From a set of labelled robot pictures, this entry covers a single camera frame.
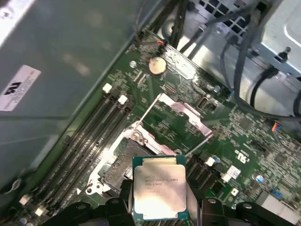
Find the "black cable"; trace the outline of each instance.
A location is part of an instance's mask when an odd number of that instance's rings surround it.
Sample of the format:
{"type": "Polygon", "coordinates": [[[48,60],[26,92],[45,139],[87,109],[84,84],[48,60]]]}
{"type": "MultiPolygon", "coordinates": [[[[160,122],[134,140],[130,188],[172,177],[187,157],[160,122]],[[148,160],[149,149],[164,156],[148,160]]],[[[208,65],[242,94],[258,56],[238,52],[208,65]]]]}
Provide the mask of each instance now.
{"type": "Polygon", "coordinates": [[[261,86],[261,84],[266,80],[266,79],[270,79],[273,76],[276,76],[278,74],[279,70],[273,66],[271,66],[269,69],[263,71],[261,73],[261,77],[259,78],[259,80],[257,81],[257,83],[255,84],[252,93],[251,93],[251,97],[250,97],[250,105],[252,107],[255,106],[255,97],[256,97],[256,93],[258,88],[261,86]]]}
{"type": "Polygon", "coordinates": [[[180,53],[184,53],[197,39],[198,37],[203,33],[203,29],[199,28],[194,35],[192,36],[192,38],[189,40],[189,42],[187,42],[182,49],[180,50],[180,53]]]}
{"type": "Polygon", "coordinates": [[[224,48],[222,49],[221,56],[220,56],[220,67],[221,73],[225,79],[226,86],[230,92],[233,91],[233,86],[230,83],[229,77],[227,76],[226,65],[225,65],[225,53],[229,49],[231,45],[235,45],[238,43],[238,37],[236,35],[232,35],[228,40],[224,48]]]}
{"type": "Polygon", "coordinates": [[[146,5],[146,3],[148,2],[148,0],[144,0],[139,8],[139,11],[137,13],[137,17],[136,17],[136,21],[135,21],[135,38],[136,41],[138,42],[138,44],[140,44],[140,38],[139,38],[139,22],[140,22],[140,17],[141,14],[143,12],[143,9],[146,5]]]}
{"type": "Polygon", "coordinates": [[[281,115],[275,115],[275,114],[269,114],[265,112],[258,111],[254,108],[252,108],[246,101],[242,100],[239,96],[240,93],[240,83],[241,83],[241,77],[245,65],[246,56],[248,53],[248,48],[252,42],[253,34],[255,33],[257,29],[257,25],[259,22],[260,14],[258,11],[253,13],[251,15],[251,21],[249,24],[249,27],[246,31],[245,37],[243,39],[243,42],[241,44],[241,48],[238,55],[238,60],[236,63],[236,68],[234,72],[234,98],[237,103],[237,105],[242,109],[249,113],[259,115],[264,118],[271,118],[274,120],[283,120],[283,121],[301,121],[301,117],[292,117],[292,116],[281,116],[281,115]]]}
{"type": "Polygon", "coordinates": [[[298,93],[295,101],[293,102],[293,113],[294,113],[295,117],[301,117],[300,102],[301,102],[301,90],[298,93]]]}
{"type": "Polygon", "coordinates": [[[174,29],[170,36],[170,45],[174,48],[178,47],[179,41],[182,37],[188,3],[189,0],[181,0],[178,5],[174,29]]]}
{"type": "MultiPolygon", "coordinates": [[[[243,15],[246,15],[246,14],[249,14],[250,11],[252,11],[259,3],[260,1],[257,0],[254,4],[250,5],[250,6],[247,6],[245,8],[242,8],[242,9],[239,9],[237,11],[234,11],[234,12],[231,12],[231,13],[228,13],[226,15],[223,15],[221,17],[218,17],[218,18],[214,18],[210,21],[208,21],[207,23],[205,23],[205,26],[209,27],[209,26],[212,26],[216,23],[219,23],[219,22],[225,22],[227,20],[230,20],[230,19],[233,19],[233,18],[236,18],[236,17],[239,17],[239,16],[243,16],[243,15]]],[[[181,53],[184,53],[197,39],[198,37],[202,34],[203,32],[203,29],[202,28],[199,28],[195,33],[194,35],[192,36],[192,38],[189,40],[189,42],[187,42],[183,47],[182,49],[180,50],[181,53]]]]}
{"type": "Polygon", "coordinates": [[[189,55],[187,57],[189,60],[192,60],[194,58],[194,56],[198,53],[199,49],[204,44],[204,42],[207,40],[207,38],[211,35],[212,31],[213,31],[212,27],[208,27],[204,31],[204,34],[202,35],[202,37],[200,38],[200,40],[196,44],[195,48],[193,48],[193,50],[189,53],[189,55]]]}
{"type": "Polygon", "coordinates": [[[251,97],[250,97],[250,105],[252,107],[255,107],[255,97],[256,97],[256,93],[258,88],[261,86],[261,84],[266,80],[265,77],[260,77],[260,79],[257,81],[257,83],[255,84],[252,93],[251,93],[251,97]]]}
{"type": "Polygon", "coordinates": [[[154,20],[154,22],[150,25],[149,29],[153,30],[154,33],[158,33],[160,27],[163,25],[167,17],[172,13],[178,2],[179,0],[170,0],[162,12],[154,20]]]}

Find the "ram slot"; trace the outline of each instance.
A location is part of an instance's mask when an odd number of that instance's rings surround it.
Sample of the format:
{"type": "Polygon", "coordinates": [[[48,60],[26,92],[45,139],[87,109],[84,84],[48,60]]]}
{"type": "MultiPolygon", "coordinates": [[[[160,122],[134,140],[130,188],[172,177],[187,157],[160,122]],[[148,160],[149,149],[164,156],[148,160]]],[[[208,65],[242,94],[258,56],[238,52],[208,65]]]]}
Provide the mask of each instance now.
{"type": "Polygon", "coordinates": [[[103,133],[106,130],[107,124],[110,124],[114,118],[117,116],[119,113],[120,108],[118,106],[118,101],[112,106],[112,108],[109,110],[109,112],[106,114],[104,118],[101,119],[100,124],[97,125],[97,130],[92,131],[93,137],[87,142],[84,143],[83,147],[79,151],[80,158],[77,158],[75,161],[72,163],[72,167],[70,167],[69,171],[65,174],[65,177],[63,179],[60,179],[60,184],[55,186],[55,189],[51,191],[50,194],[47,195],[47,198],[45,200],[53,199],[53,197],[56,197],[57,194],[60,193],[64,187],[66,187],[66,184],[68,184],[68,181],[72,180],[72,176],[80,171],[80,166],[81,164],[89,158],[89,155],[91,154],[92,151],[94,151],[95,146],[97,145],[97,141],[99,138],[103,135],[103,133]]]}
{"type": "Polygon", "coordinates": [[[95,124],[95,120],[102,117],[106,112],[105,110],[111,104],[109,99],[112,98],[111,95],[103,97],[96,107],[91,111],[86,120],[79,126],[73,136],[70,138],[62,153],[58,157],[58,160],[55,161],[54,165],[51,167],[51,171],[46,175],[43,181],[40,183],[38,190],[36,191],[36,195],[44,192],[50,183],[53,181],[54,177],[60,173],[62,170],[62,166],[66,164],[66,162],[73,157],[74,147],[81,141],[82,137],[88,133],[91,127],[95,124]]]}
{"type": "MultiPolygon", "coordinates": [[[[124,112],[124,115],[122,115],[122,117],[119,118],[119,120],[117,121],[116,125],[112,128],[112,130],[109,130],[109,134],[106,136],[106,138],[104,138],[102,140],[102,144],[100,146],[98,146],[97,151],[94,153],[91,160],[89,160],[89,163],[99,161],[99,156],[101,155],[102,150],[108,145],[108,143],[114,137],[115,134],[120,133],[122,131],[123,124],[124,124],[125,119],[127,118],[128,112],[129,111],[126,110],[124,112]]],[[[91,168],[90,164],[86,164],[82,171],[83,172],[89,171],[90,168],[91,168]]],[[[62,195],[62,197],[60,199],[61,201],[58,204],[58,206],[60,208],[64,208],[68,204],[68,202],[70,201],[70,198],[72,197],[72,193],[76,190],[80,181],[82,181],[83,176],[84,175],[79,174],[77,179],[72,182],[70,189],[65,190],[64,194],[62,195]]]]}
{"type": "MultiPolygon", "coordinates": [[[[112,114],[110,114],[110,117],[114,117],[114,114],[116,115],[119,111],[118,109],[118,102],[115,104],[110,100],[111,102],[110,106],[111,109],[109,110],[112,114]]],[[[88,132],[81,142],[78,143],[77,146],[75,146],[75,149],[72,149],[73,152],[76,153],[76,155],[73,158],[70,158],[70,160],[62,167],[63,170],[60,174],[57,174],[55,179],[52,181],[51,186],[49,186],[49,189],[46,191],[46,197],[44,200],[47,200],[55,191],[66,181],[66,179],[70,176],[70,174],[76,169],[78,163],[85,159],[88,155],[87,147],[89,145],[96,145],[95,139],[99,135],[100,132],[103,131],[103,128],[106,124],[106,118],[107,117],[100,117],[94,124],[94,126],[91,127],[91,131],[88,132]]]]}
{"type": "Polygon", "coordinates": [[[100,131],[93,143],[89,145],[86,152],[87,155],[77,164],[76,171],[72,172],[68,177],[70,179],[56,192],[52,201],[49,203],[50,207],[53,207],[64,199],[70,190],[73,190],[74,186],[78,184],[81,180],[82,173],[87,172],[88,168],[91,167],[91,163],[97,160],[103,148],[108,144],[111,136],[117,132],[118,128],[123,123],[127,113],[125,108],[123,108],[122,110],[119,109],[117,112],[108,115],[108,118],[105,120],[107,126],[100,131]]]}

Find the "capacitor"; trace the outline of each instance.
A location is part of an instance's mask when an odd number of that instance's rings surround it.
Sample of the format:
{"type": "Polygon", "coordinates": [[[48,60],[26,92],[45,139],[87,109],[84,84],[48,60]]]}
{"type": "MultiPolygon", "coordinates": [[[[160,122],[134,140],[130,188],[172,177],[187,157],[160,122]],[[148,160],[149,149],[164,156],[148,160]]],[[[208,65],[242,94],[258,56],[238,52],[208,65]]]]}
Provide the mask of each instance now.
{"type": "Polygon", "coordinates": [[[26,225],[27,222],[31,219],[31,216],[30,215],[25,215],[23,216],[22,218],[20,218],[19,222],[20,222],[20,225],[26,225]]]}
{"type": "Polygon", "coordinates": [[[38,225],[38,221],[37,220],[31,220],[29,223],[26,224],[26,226],[37,226],[38,225]]]}
{"type": "Polygon", "coordinates": [[[213,158],[215,160],[215,163],[220,163],[221,162],[221,159],[219,157],[214,156],[213,158]]]}
{"type": "Polygon", "coordinates": [[[153,76],[159,76],[163,74],[167,69],[167,62],[160,56],[156,56],[149,61],[149,72],[153,76]]]}
{"type": "Polygon", "coordinates": [[[254,174],[254,175],[252,175],[252,178],[253,178],[253,180],[257,181],[258,183],[264,182],[264,178],[260,174],[254,174]]]}
{"type": "Polygon", "coordinates": [[[218,93],[218,92],[221,91],[221,87],[218,86],[218,85],[216,85],[216,86],[213,87],[213,91],[216,92],[216,93],[218,93]]]}
{"type": "Polygon", "coordinates": [[[272,193],[272,195],[275,196],[276,198],[282,199],[282,194],[281,194],[279,191],[273,189],[273,190],[271,191],[271,193],[272,193]]]}

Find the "white label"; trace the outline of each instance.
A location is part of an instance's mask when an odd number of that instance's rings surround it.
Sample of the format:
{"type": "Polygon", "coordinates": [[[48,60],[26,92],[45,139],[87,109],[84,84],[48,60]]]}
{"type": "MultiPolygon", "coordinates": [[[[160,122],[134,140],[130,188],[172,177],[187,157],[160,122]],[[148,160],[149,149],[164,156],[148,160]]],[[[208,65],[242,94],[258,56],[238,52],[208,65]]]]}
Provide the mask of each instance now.
{"type": "Polygon", "coordinates": [[[243,164],[245,164],[246,162],[249,162],[249,161],[250,161],[250,159],[248,159],[247,156],[245,156],[243,153],[239,152],[238,150],[235,150],[235,153],[238,154],[238,155],[236,156],[236,158],[237,158],[238,160],[240,160],[243,164]]]}
{"type": "Polygon", "coordinates": [[[0,95],[0,111],[10,112],[18,105],[41,72],[23,65],[0,95]]]}
{"type": "Polygon", "coordinates": [[[186,210],[184,166],[137,166],[134,178],[135,211],[143,219],[175,218],[186,210]]]}
{"type": "Polygon", "coordinates": [[[229,174],[233,179],[237,179],[240,175],[240,170],[237,169],[235,166],[230,166],[230,168],[227,171],[227,174],[229,174]]]}

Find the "green circuit board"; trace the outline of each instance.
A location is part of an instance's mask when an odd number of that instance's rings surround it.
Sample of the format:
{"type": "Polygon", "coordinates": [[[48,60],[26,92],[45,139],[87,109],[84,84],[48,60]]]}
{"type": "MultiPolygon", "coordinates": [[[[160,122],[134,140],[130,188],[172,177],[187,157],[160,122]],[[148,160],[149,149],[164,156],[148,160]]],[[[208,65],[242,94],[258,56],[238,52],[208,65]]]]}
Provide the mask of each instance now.
{"type": "MultiPolygon", "coordinates": [[[[145,31],[143,41],[157,39],[156,35],[145,31]]],[[[150,75],[149,59],[155,56],[158,48],[158,45],[129,46],[37,170],[27,189],[33,189],[45,175],[62,150],[66,138],[85,119],[103,94],[103,86],[108,83],[121,94],[133,98],[134,107],[124,128],[138,121],[160,93],[166,94],[175,102],[188,104],[200,114],[201,122],[212,130],[214,137],[194,154],[203,153],[202,156],[218,158],[221,173],[226,173],[231,166],[240,171],[238,177],[232,178],[228,183],[218,179],[219,188],[216,189],[213,184],[206,191],[206,196],[217,197],[224,204],[233,207],[238,202],[255,201],[263,190],[275,190],[282,194],[282,201],[301,211],[301,156],[298,154],[300,143],[283,131],[278,132],[280,142],[276,140],[271,130],[271,121],[241,111],[221,82],[169,45],[161,55],[167,62],[167,70],[160,76],[150,75]],[[263,177],[261,183],[255,181],[257,175],[263,177]],[[231,193],[233,188],[238,190],[237,195],[231,193]]],[[[202,132],[189,122],[187,115],[177,113],[161,102],[151,108],[142,125],[159,144],[182,154],[186,154],[205,139],[202,132]]],[[[111,163],[125,145],[119,145],[111,163]]],[[[86,177],[79,187],[86,186],[90,172],[85,173],[86,177]]],[[[90,202],[96,207],[102,199],[98,194],[81,194],[75,200],[90,202]]]]}

